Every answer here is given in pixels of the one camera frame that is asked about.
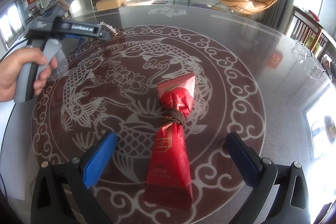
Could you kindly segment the round floor cushion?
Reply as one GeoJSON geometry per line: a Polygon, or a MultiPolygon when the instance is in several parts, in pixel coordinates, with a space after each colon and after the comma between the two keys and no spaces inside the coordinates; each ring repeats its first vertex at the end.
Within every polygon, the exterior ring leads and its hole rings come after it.
{"type": "Polygon", "coordinates": [[[153,0],[130,0],[123,3],[124,7],[136,7],[151,5],[153,0]]]}

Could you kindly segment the cardboard box on floor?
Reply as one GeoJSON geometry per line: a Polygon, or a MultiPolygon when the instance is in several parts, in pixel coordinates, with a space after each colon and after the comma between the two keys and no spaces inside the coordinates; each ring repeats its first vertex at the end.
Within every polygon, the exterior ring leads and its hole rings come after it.
{"type": "Polygon", "coordinates": [[[126,0],[100,0],[96,3],[97,11],[120,8],[126,0]]]}

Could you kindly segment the wooden side chair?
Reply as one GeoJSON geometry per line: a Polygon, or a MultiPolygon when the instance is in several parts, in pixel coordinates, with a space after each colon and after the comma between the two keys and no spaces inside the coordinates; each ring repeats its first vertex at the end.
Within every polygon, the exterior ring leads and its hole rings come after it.
{"type": "Polygon", "coordinates": [[[328,55],[335,61],[335,39],[314,18],[293,7],[286,35],[308,47],[321,61],[328,55]]]}

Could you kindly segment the orange lounge chair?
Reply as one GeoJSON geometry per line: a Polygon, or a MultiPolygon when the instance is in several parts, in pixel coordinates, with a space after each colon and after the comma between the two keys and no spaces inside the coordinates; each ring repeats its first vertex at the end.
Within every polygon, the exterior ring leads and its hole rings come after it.
{"type": "Polygon", "coordinates": [[[243,15],[254,15],[272,7],[278,0],[218,0],[230,12],[243,15]]]}

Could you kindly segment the red snack packet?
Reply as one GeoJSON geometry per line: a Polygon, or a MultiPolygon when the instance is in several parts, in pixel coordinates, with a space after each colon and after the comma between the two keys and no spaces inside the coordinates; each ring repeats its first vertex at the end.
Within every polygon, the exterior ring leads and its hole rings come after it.
{"type": "Polygon", "coordinates": [[[184,125],[193,109],[195,74],[188,73],[157,86],[163,107],[146,175],[144,201],[190,211],[193,192],[184,125]]]}

